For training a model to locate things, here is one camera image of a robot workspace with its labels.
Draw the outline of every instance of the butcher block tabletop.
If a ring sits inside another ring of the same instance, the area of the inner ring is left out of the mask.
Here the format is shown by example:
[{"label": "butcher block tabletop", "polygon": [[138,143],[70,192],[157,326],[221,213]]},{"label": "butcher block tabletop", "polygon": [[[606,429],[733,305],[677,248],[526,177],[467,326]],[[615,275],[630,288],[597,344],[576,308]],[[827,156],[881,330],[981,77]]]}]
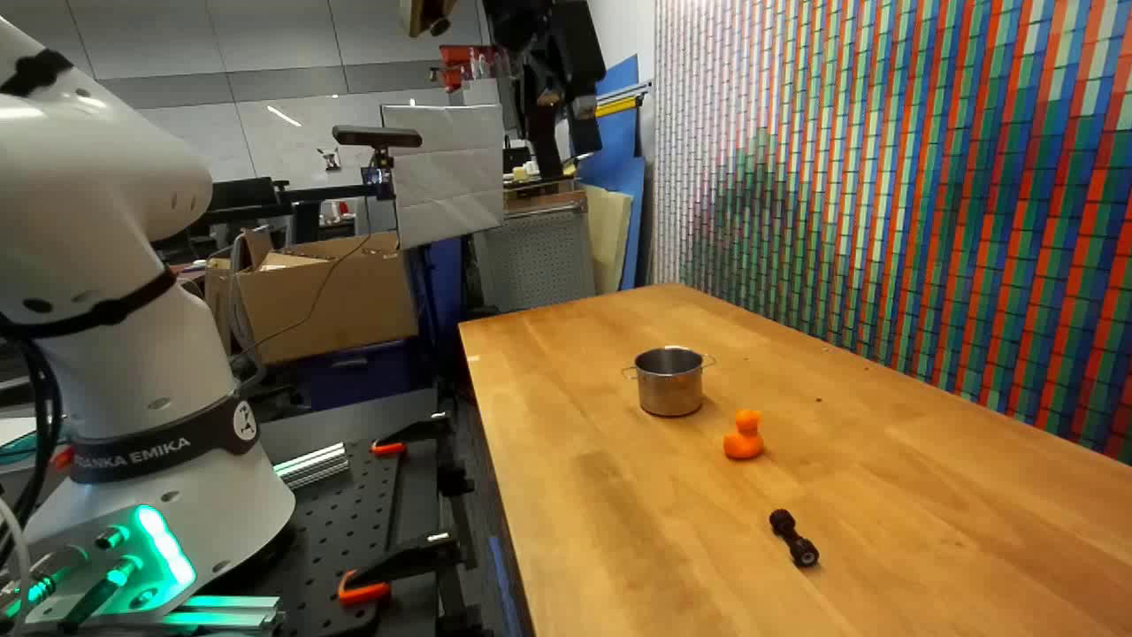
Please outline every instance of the butcher block tabletop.
[{"label": "butcher block tabletop", "polygon": [[[460,326],[540,637],[1132,634],[1132,471],[697,295]],[[634,357],[703,353],[647,417]],[[764,458],[721,453],[736,412]],[[795,571],[773,510],[820,550]]]}]

